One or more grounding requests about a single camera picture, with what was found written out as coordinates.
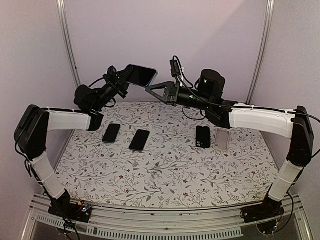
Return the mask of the black phone case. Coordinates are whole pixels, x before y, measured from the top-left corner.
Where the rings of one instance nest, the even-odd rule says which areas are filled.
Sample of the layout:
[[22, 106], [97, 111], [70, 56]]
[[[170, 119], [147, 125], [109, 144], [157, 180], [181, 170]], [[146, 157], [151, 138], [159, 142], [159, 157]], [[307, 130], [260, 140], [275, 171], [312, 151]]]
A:
[[204, 149], [211, 147], [211, 132], [208, 126], [199, 125], [196, 127], [195, 146]]

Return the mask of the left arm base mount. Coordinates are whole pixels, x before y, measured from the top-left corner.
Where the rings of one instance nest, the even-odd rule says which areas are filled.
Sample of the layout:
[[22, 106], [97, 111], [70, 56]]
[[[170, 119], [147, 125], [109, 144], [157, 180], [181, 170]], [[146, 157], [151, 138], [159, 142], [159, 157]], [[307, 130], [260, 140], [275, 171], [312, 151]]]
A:
[[48, 213], [68, 220], [88, 223], [92, 214], [92, 205], [83, 201], [72, 203], [67, 201], [52, 201]]

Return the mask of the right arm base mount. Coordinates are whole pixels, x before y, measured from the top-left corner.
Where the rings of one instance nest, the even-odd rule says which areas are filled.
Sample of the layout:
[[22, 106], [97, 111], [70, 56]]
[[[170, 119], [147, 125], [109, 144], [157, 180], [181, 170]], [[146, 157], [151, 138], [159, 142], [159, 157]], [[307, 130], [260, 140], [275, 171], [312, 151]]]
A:
[[244, 219], [245, 223], [252, 223], [256, 221], [266, 220], [283, 215], [285, 210], [281, 203], [273, 204], [257, 204], [253, 206], [243, 207], [240, 210], [240, 217]]

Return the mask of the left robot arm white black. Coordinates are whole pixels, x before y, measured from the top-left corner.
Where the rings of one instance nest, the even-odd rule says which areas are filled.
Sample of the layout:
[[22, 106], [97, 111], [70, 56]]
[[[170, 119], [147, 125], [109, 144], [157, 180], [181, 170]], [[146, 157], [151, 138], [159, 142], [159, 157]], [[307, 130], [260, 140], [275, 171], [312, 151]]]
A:
[[85, 130], [96, 131], [103, 121], [102, 109], [116, 96], [125, 98], [128, 94], [129, 79], [134, 69], [127, 66], [117, 71], [110, 66], [102, 76], [105, 85], [100, 88], [80, 85], [74, 94], [78, 110], [41, 108], [31, 104], [25, 110], [15, 132], [15, 150], [25, 158], [29, 175], [35, 176], [51, 200], [51, 204], [63, 216], [74, 213], [68, 191], [58, 177], [47, 155], [47, 133], [50, 131]]

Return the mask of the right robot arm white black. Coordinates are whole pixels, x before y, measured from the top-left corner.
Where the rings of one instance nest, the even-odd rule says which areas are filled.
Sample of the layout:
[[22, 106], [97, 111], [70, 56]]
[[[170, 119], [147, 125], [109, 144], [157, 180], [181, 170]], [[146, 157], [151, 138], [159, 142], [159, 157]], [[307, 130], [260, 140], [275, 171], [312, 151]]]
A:
[[204, 69], [195, 90], [185, 86], [182, 73], [175, 73], [175, 82], [167, 81], [146, 87], [146, 92], [166, 105], [181, 105], [205, 111], [205, 118], [216, 127], [242, 128], [276, 134], [291, 140], [289, 152], [278, 176], [259, 206], [262, 218], [278, 210], [290, 187], [313, 158], [314, 133], [311, 115], [303, 106], [293, 110], [246, 105], [222, 99], [225, 78], [217, 71]]

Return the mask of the white clear phone case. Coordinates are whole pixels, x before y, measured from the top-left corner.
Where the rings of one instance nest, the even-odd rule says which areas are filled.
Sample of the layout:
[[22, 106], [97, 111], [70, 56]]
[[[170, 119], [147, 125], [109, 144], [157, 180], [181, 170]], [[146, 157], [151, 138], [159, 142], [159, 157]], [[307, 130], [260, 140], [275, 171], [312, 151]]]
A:
[[229, 145], [229, 131], [218, 129], [214, 139], [214, 147], [220, 151], [227, 151]]

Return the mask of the dark teal phone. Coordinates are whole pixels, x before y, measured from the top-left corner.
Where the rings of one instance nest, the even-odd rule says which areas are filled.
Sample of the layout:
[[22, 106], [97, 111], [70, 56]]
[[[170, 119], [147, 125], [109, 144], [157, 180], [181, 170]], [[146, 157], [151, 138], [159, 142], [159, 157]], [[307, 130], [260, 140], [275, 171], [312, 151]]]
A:
[[113, 144], [117, 139], [120, 128], [121, 128], [120, 124], [117, 124], [117, 123], [109, 124], [102, 138], [102, 142]]

